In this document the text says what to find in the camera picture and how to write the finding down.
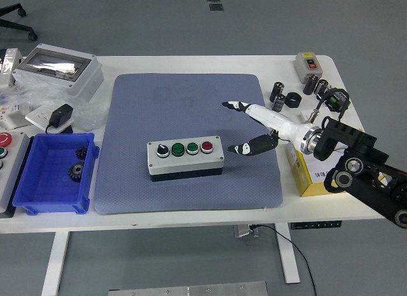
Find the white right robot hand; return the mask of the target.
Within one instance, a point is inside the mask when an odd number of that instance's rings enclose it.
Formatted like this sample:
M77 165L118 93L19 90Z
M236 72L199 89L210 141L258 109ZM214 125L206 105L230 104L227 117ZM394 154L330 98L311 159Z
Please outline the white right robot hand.
M312 123L295 123L286 116L257 104L228 101L222 105L246 113L270 131L269 134L260 135L243 144L229 146L228 151L236 154L258 155L276 148L279 140L288 140L298 151L311 154L314 151L312 140L321 135L321 129Z

